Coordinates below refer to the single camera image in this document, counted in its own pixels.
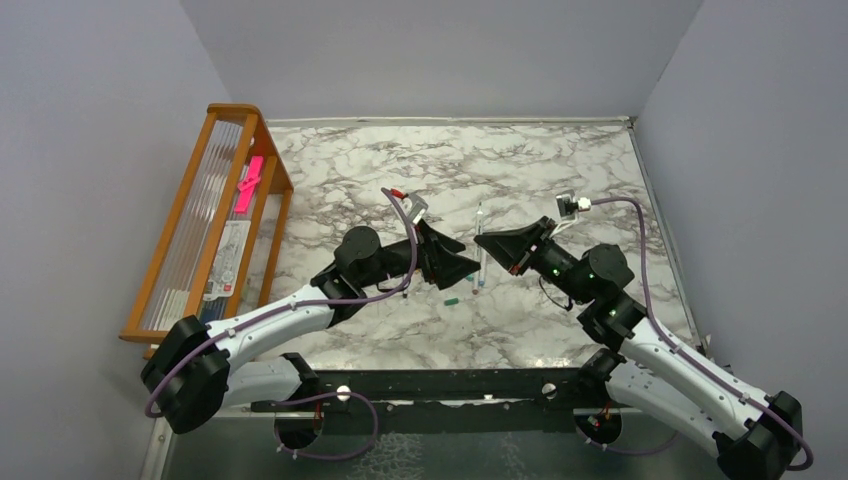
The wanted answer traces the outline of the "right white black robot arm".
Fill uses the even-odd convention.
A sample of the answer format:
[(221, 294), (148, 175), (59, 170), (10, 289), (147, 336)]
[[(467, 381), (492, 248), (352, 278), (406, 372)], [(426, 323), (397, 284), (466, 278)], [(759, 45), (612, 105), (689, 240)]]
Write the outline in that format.
[(542, 217), (475, 243), (508, 273), (537, 272), (583, 306), (578, 321), (601, 348), (581, 369), (579, 398), (636, 408), (695, 442), (729, 479), (779, 479), (801, 451), (800, 403), (770, 395), (700, 355), (648, 316), (624, 288), (634, 274), (622, 250), (599, 244), (581, 257), (552, 237)]

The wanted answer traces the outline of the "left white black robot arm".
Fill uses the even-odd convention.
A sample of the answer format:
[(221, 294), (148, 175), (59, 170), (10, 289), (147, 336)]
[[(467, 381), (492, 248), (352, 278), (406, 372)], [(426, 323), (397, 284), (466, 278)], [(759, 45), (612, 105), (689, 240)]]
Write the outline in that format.
[(382, 245), (367, 226), (349, 230), (332, 263), (289, 296), (235, 317), (202, 322), (189, 315), (176, 321), (140, 378), (149, 391), (145, 413), (163, 417), (176, 433), (187, 433), (223, 406), (260, 400), (259, 378), (270, 373), (276, 396), (298, 411), (313, 401), (314, 384), (290, 360), (249, 363), (300, 336), (327, 330), (365, 305), (401, 292), (416, 272), (440, 290), (477, 272), (465, 245), (430, 227), (413, 225), (409, 238)]

